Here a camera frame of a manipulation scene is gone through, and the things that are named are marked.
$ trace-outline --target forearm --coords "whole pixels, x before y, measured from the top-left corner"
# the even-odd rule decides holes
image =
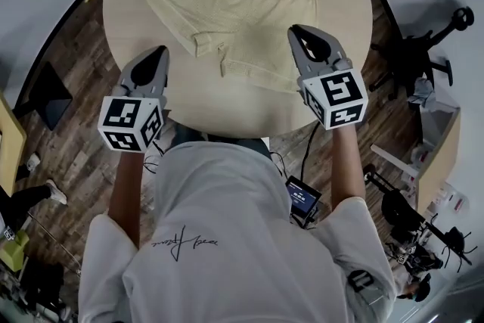
[[[123,153],[121,155],[107,213],[124,230],[136,247],[139,247],[143,160],[143,154]]]
[[[354,125],[333,130],[333,169],[331,205],[333,209],[349,197],[365,198],[365,180],[361,168]]]

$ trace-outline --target white t-shirt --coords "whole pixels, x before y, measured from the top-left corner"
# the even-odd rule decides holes
[[[311,232],[289,215],[266,157],[203,141],[173,148],[157,171],[149,244],[138,250],[109,217],[93,219],[80,321],[367,321],[348,303],[353,269],[377,279],[387,303],[371,321],[386,321],[395,285],[365,202],[343,201]]]

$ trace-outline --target small screen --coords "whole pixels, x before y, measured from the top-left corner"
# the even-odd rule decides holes
[[[307,214],[316,201],[316,197],[292,182],[287,185],[287,190],[289,191],[290,199],[293,201],[293,206]]]

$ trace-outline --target black monitor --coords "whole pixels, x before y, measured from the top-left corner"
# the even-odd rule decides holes
[[[302,219],[306,219],[312,208],[316,205],[321,194],[314,188],[302,183],[294,176],[290,176],[286,182],[287,191],[293,204],[291,213]]]

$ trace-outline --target parquet floor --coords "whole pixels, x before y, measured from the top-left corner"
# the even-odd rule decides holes
[[[374,12],[373,42],[389,38],[390,25],[380,0],[372,0]],[[21,123],[27,133],[25,157],[37,151],[42,163],[35,174],[23,180],[18,189],[41,185],[53,178],[67,194],[67,207],[46,200],[34,210],[34,216],[61,242],[78,261],[92,218],[106,210],[112,191],[119,154],[104,146],[97,132],[102,98],[110,94],[119,70],[110,54],[103,30],[102,0],[82,3],[69,17],[45,53],[42,63],[50,61],[64,85],[73,95],[57,128],[50,132],[37,113],[25,116]],[[385,70],[384,61],[370,51],[363,68],[366,84]],[[363,165],[374,163],[391,181],[399,181],[399,173],[370,151],[372,143],[403,160],[417,142],[419,122],[405,102],[405,93],[396,101],[386,101],[391,85],[370,94],[365,121],[358,128]],[[283,136],[271,138],[271,150],[284,158],[287,173],[299,177],[307,140],[314,124]],[[161,145],[168,147],[173,136],[170,123],[163,128]],[[329,203],[330,132],[319,129],[312,142],[306,162],[305,182],[323,193],[322,202]],[[141,233],[146,241],[152,232],[150,209],[153,206],[154,175],[145,172],[142,188]],[[388,228],[380,214],[381,195],[368,188],[367,202],[380,236],[385,240]],[[61,296],[76,308],[79,279],[76,263],[34,222],[28,228],[28,253],[46,262],[60,262],[66,268]]]

